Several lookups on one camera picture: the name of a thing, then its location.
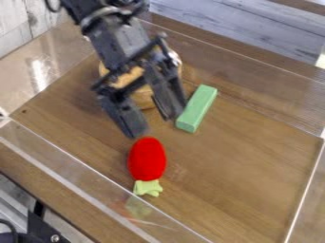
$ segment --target green block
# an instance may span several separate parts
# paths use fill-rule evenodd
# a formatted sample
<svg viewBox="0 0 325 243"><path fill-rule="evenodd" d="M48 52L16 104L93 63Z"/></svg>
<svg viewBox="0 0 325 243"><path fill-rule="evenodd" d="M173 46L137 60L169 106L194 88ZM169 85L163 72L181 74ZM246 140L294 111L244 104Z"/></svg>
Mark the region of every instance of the green block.
<svg viewBox="0 0 325 243"><path fill-rule="evenodd" d="M210 86L200 85L193 94L183 114L177 120L177 127L189 133L194 133L198 129L201 121L209 111L213 101L217 97L218 90Z"/></svg>

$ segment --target green rectangular block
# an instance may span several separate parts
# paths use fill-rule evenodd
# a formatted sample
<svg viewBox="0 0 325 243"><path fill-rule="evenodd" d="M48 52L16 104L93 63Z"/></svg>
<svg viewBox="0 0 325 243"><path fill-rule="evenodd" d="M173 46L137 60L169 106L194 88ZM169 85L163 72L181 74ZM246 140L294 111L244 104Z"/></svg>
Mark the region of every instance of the green rectangular block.
<svg viewBox="0 0 325 243"><path fill-rule="evenodd" d="M194 92L185 109L183 114L177 120L177 127L189 133L194 133L198 129L201 121L209 111L213 101L217 97L218 90L214 87L200 85Z"/></svg>

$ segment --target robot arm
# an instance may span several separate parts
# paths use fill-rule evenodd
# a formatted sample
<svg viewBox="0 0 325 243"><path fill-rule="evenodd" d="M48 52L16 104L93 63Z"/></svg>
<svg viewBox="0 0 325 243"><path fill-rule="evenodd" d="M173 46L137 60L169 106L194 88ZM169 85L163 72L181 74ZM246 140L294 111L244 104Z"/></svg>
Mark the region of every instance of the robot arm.
<svg viewBox="0 0 325 243"><path fill-rule="evenodd" d="M93 85L103 109L129 138L145 134L147 123L130 95L149 84L153 100L166 120L175 119L187 99L178 77L178 64L170 55L165 34L149 38L137 16L147 10L149 0L62 0L75 24L91 40L110 73ZM142 76L122 89L110 83L135 67Z"/></svg>

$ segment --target cable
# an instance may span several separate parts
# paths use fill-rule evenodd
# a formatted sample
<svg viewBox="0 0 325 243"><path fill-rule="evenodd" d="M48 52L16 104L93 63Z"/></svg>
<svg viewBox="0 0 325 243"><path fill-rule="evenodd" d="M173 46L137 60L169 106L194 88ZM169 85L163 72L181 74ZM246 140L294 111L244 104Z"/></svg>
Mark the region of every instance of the cable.
<svg viewBox="0 0 325 243"><path fill-rule="evenodd" d="M62 8L63 8L63 4L62 4L62 1L60 1L60 4L58 6L58 8L55 9L52 4L50 4L50 0L44 0L46 2L46 7L48 8L50 11L52 12L60 12Z"/></svg>
<svg viewBox="0 0 325 243"><path fill-rule="evenodd" d="M7 221L6 219L0 219L0 224L7 225L7 227L12 231L12 243L19 243L18 242L18 232L16 232L16 228L15 228L14 224L10 221Z"/></svg>

